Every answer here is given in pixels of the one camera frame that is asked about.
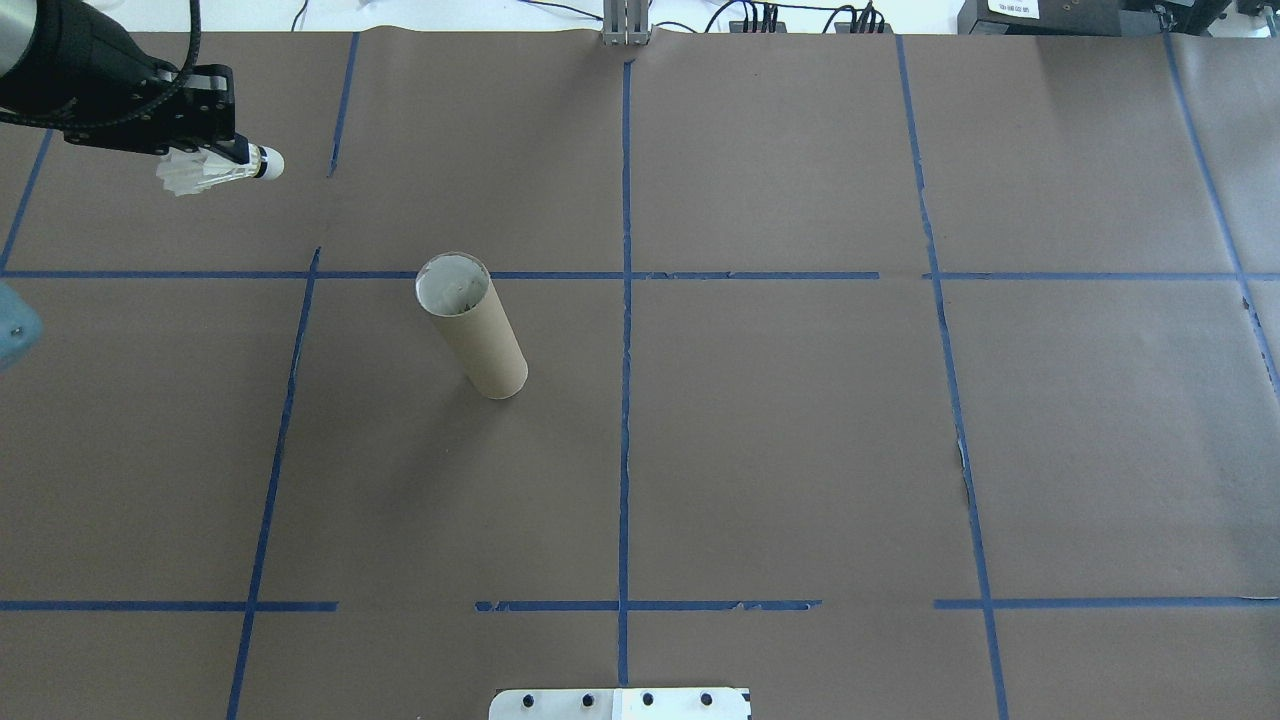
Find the blue tape line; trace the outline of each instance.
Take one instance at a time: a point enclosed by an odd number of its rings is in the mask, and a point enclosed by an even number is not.
[[[631,610],[637,612],[727,612],[731,610],[806,612],[820,605],[820,600],[632,600]]]
[[[625,279],[625,273],[609,273],[609,272],[495,272],[489,273],[494,279],[499,281],[621,281]]]
[[[631,546],[631,64],[622,65],[622,423],[618,460],[618,687],[628,684]]]
[[[1231,259],[1231,269],[1240,283],[1240,296],[1248,305],[1249,320],[1253,324],[1253,338],[1258,343],[1258,352],[1262,354],[1262,363],[1266,365],[1267,377],[1271,380],[1271,392],[1280,402],[1280,374],[1276,374],[1275,356],[1271,355],[1271,343],[1267,342],[1267,333],[1262,329],[1262,320],[1258,318],[1258,306],[1253,302],[1253,292],[1249,290],[1249,281],[1245,279],[1244,266],[1240,264],[1240,254],[1235,249],[1235,237],[1226,223],[1226,213],[1222,211],[1222,201],[1217,195],[1217,186],[1213,176],[1208,172],[1208,161],[1204,160],[1204,149],[1201,146],[1199,132],[1196,131],[1196,122],[1192,120],[1192,110],[1187,104],[1187,94],[1183,90],[1183,76],[1178,69],[1178,58],[1174,56],[1174,41],[1166,32],[1164,35],[1165,56],[1169,59],[1169,74],[1174,81],[1174,94],[1178,96],[1178,108],[1183,113],[1183,122],[1187,124],[1187,135],[1192,141],[1192,150],[1196,151],[1196,163],[1199,165],[1201,177],[1204,179],[1204,188],[1208,191],[1210,202],[1213,206],[1213,217],[1217,227],[1222,231],[1222,241],[1226,245],[1226,254]]]
[[[490,275],[499,281],[621,281],[625,273],[609,270],[495,270]],[[307,279],[303,270],[8,270],[4,278],[26,279]],[[404,281],[417,277],[417,270],[321,270],[321,281]],[[632,281],[876,281],[876,272],[854,273],[790,273],[790,272],[649,272],[632,273]],[[1225,275],[1233,279],[1234,275]]]
[[[338,154],[342,152],[342,131],[347,127],[347,102],[351,100],[351,79],[356,74],[356,53],[360,50],[360,33],[351,33],[351,49],[347,51],[347,74],[342,79],[342,100],[338,101],[338,122],[333,127],[333,154],[329,155],[329,174],[338,169]]]
[[[628,612],[805,612],[820,600],[628,600]],[[475,603],[476,612],[617,612],[613,600],[500,600]]]
[[[616,600],[502,600],[477,602],[476,612],[617,612]]]
[[[417,270],[321,270],[316,278],[321,281],[411,281]]]
[[[242,601],[3,600],[0,612],[244,612]],[[337,612],[337,602],[262,602],[259,612]]]
[[[243,602],[164,600],[6,600],[0,612],[243,612]]]
[[[1222,282],[1234,281],[1231,273],[940,273],[943,281],[1151,281],[1151,282]],[[933,273],[922,278],[933,279]]]
[[[996,610],[1111,610],[1139,607],[1280,609],[1276,597],[1014,597],[991,601]],[[934,610],[982,610],[980,600],[934,600]]]
[[[636,273],[640,281],[878,281],[879,273],[790,273],[790,272],[649,272]]]
[[[31,202],[31,193],[36,190],[36,181],[40,179],[40,168],[45,165],[45,155],[49,154],[49,142],[54,138],[54,131],[45,131],[45,138],[40,141],[40,150],[36,152],[36,161],[31,164],[31,173],[27,176],[27,187],[22,190],[22,199],[18,200],[18,210],[13,214],[13,223],[9,224],[9,237],[0,250],[0,273],[9,265],[9,255],[18,242],[18,231],[22,228],[22,219],[27,215],[27,204]]]
[[[255,612],[337,612],[337,602],[261,601]]]
[[[301,281],[298,270],[8,270],[6,278],[35,279],[196,279],[196,281]]]
[[[280,428],[275,434],[275,456],[271,459],[271,478],[266,484],[266,502],[262,507],[262,527],[257,533],[257,550],[253,553],[253,573],[248,582],[248,600],[244,607],[244,624],[241,628],[239,651],[236,653],[236,674],[232,676],[232,692],[227,701],[227,720],[236,720],[239,711],[241,688],[244,685],[244,666],[248,662],[248,647],[253,635],[253,615],[257,611],[257,594],[262,587],[262,566],[266,564],[266,544],[271,536],[271,518],[275,514],[275,493],[280,486],[280,468],[284,465],[284,441],[289,434],[289,421],[293,419],[293,397],[298,388],[298,361],[302,359],[302,341],[307,333],[307,319],[311,315],[311,297],[316,287],[316,268],[320,265],[320,249],[311,256],[307,270],[307,290],[302,296],[302,311],[298,315],[298,333],[293,338],[293,359],[289,363],[288,391],[284,393],[284,407],[280,410]]]
[[[920,159],[920,138],[915,126],[915,106],[911,102],[911,81],[906,68],[906,49],[902,36],[896,35],[897,67],[902,79],[902,105],[906,109],[906,132],[911,141],[911,161],[915,167],[915,190],[920,202],[920,223],[928,241],[929,272],[933,284],[933,302],[938,315],[938,334],[942,337],[942,357],[947,369],[947,389],[951,393],[951,415],[956,428],[956,442],[960,446],[964,484],[969,493],[969,532],[973,538],[974,564],[978,569],[978,588],[983,601],[983,621],[987,626],[987,655],[991,660],[991,679],[996,689],[996,711],[1000,720],[1009,720],[1009,701],[1005,696],[1005,670],[1000,659],[1000,639],[996,635],[996,612],[991,606],[991,580],[987,577],[987,553],[982,543],[982,523],[978,518],[978,495],[973,486],[973,468],[969,462],[969,441],[964,429],[964,409],[960,406],[960,384],[956,380],[955,355],[951,351],[951,331],[947,328],[946,300],[942,296],[941,266],[937,243],[933,238],[933,222],[924,202],[924,163]]]

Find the shuttlecock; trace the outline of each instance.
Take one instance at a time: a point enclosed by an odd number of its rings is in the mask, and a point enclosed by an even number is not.
[[[248,146],[248,163],[243,165],[207,150],[197,150],[170,151],[156,167],[156,177],[174,195],[195,195],[215,184],[243,178],[275,179],[283,172],[284,155],[260,145]]]

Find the white metal bracket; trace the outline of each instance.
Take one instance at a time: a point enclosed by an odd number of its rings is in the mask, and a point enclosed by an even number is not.
[[[604,0],[604,44],[648,45],[649,0]]]
[[[503,691],[489,720],[750,720],[751,693],[739,688]]]

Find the black cable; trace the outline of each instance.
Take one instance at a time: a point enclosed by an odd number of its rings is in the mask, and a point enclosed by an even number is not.
[[[60,120],[50,120],[47,118],[32,118],[28,115],[12,115],[0,113],[0,123],[6,123],[10,126],[23,126],[28,128],[45,128],[45,129],[60,129],[60,131],[81,131],[81,129],[100,129],[115,126],[123,126],[124,123],[136,120],[143,115],[150,114],[152,110],[164,105],[170,97],[178,94],[179,90],[187,86],[187,79],[191,78],[191,73],[196,69],[196,59],[200,56],[200,0],[191,0],[191,32],[187,37],[187,58],[182,63],[182,69],[178,70],[178,76],[173,78],[169,87],[164,90],[160,95],[155,96],[148,102],[142,104],[134,110],[120,115],[119,118],[111,120],[101,120],[93,123],[70,123]]]
[[[832,10],[831,17],[827,18],[827,24],[822,26],[822,32],[824,35],[826,35],[826,32],[828,29],[831,29],[831,23],[836,22],[836,15],[838,15],[840,13],[844,13],[845,10],[849,10],[849,14],[852,15],[851,18],[849,18],[849,24],[850,26],[852,26],[852,23],[858,22],[858,8],[854,8],[852,5],[841,5],[841,6],[836,8],[835,10]]]
[[[682,27],[682,28],[687,29],[689,32],[698,32],[696,29],[686,26],[685,23],[677,23],[676,20],[663,20],[660,23],[655,23],[653,27],[662,27],[662,26]]]
[[[724,3],[723,5],[716,9],[716,14],[712,15],[712,19],[707,20],[707,29],[704,29],[703,32],[704,33],[710,32],[712,26],[716,24],[716,18],[721,17],[721,13],[727,10],[731,5],[736,5],[737,3],[742,3],[744,5],[750,6],[753,12],[755,10],[755,3],[751,3],[751,0],[728,0],[728,3]],[[746,8],[742,8],[742,23],[744,24],[746,23]]]
[[[294,31],[298,29],[298,18],[302,17],[302,13],[307,12],[307,5],[310,5],[310,4],[311,4],[311,0],[302,0],[302,6],[298,8],[298,14],[293,15],[293,24],[289,26],[289,32],[294,32]]]
[[[547,8],[559,8],[562,10],[570,10],[572,13],[577,13],[580,15],[591,18],[593,20],[600,20],[602,23],[604,22],[604,18],[596,15],[595,13],[588,13],[586,10],[579,10],[577,8],[570,5],[561,5],[559,3],[544,3],[543,0],[520,0],[520,1],[526,5],[544,5]]]

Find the cardboard tube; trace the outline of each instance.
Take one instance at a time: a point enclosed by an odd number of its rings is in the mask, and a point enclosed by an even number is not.
[[[529,364],[480,260],[465,252],[436,255],[422,265],[415,290],[480,395],[506,400],[525,387]]]

